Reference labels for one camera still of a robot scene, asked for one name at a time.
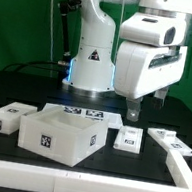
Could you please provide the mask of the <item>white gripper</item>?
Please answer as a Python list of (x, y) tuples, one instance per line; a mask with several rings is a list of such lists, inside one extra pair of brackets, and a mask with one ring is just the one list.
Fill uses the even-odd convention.
[(129, 121), (139, 119), (139, 97), (154, 92), (153, 107), (161, 109), (165, 103), (168, 86), (178, 82), (183, 75), (187, 47), (179, 47), (169, 54), (169, 47), (152, 47), (124, 41), (117, 52), (114, 90), (128, 97)]

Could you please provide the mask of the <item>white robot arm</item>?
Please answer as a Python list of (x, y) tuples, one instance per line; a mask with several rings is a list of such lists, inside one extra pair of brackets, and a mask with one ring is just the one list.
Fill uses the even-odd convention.
[(66, 12), (81, 10), (77, 55), (65, 51), (69, 72), (63, 85), (77, 94), (115, 92), (137, 121), (147, 94), (165, 99), (183, 75), (192, 34), (192, 0), (67, 0)]

